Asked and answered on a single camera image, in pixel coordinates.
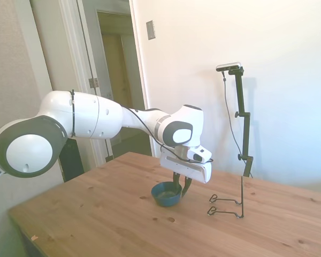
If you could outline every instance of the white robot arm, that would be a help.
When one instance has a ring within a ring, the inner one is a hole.
[[[162,166],[209,181],[212,160],[200,145],[201,109],[183,105],[172,115],[158,109],[138,111],[96,95],[62,91],[50,92],[35,117],[0,128],[0,175],[39,176],[57,161],[68,137],[110,139],[121,127],[141,129],[158,141]]]

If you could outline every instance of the white wall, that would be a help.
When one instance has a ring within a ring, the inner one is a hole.
[[[133,0],[150,107],[205,113],[214,169],[242,174],[217,64],[239,61],[255,177],[321,190],[321,1]],[[146,22],[156,38],[148,41]],[[227,77],[232,115],[235,82]],[[242,119],[232,118],[242,144]]]
[[[0,0],[0,127],[36,115],[51,84],[28,0]],[[7,210],[63,182],[58,162],[29,179],[0,177],[0,256],[25,256]]]

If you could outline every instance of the open door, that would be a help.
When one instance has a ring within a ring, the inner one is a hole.
[[[85,54],[87,55],[87,58],[85,59],[85,63],[84,63],[84,65],[87,68],[86,70],[87,70],[88,81],[89,81],[89,88],[88,88],[88,84],[86,84],[87,90],[90,90],[95,95],[101,96],[99,80],[98,80],[95,62],[94,62],[93,50],[90,43],[85,10],[83,8],[83,2],[82,0],[76,0],[76,4],[77,4],[81,31],[82,31],[84,45],[85,45],[85,48],[83,48],[82,46],[82,49],[85,50]],[[104,141],[103,140],[92,140],[92,141],[93,141],[94,151],[97,154],[103,153],[103,152],[106,153],[104,162],[108,162],[113,159],[113,151],[112,151],[110,139],[105,139]]]
[[[77,8],[96,94],[125,107],[146,109],[129,2],[77,0]],[[126,152],[153,154],[152,140],[137,129],[122,128],[106,142],[109,159]]]
[[[53,90],[101,95],[81,0],[30,0]],[[85,171],[112,158],[109,140],[76,138]]]

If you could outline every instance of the blue bowl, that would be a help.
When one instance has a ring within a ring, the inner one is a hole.
[[[151,194],[160,206],[169,207],[177,204],[181,199],[182,187],[176,190],[174,182],[162,182],[155,185]]]

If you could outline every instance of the black strap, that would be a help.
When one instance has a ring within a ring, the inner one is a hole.
[[[71,94],[71,103],[73,105],[73,131],[71,133],[71,137],[76,137],[76,134],[75,134],[75,101],[74,101],[75,92],[74,92],[74,90],[70,91],[70,94]]]

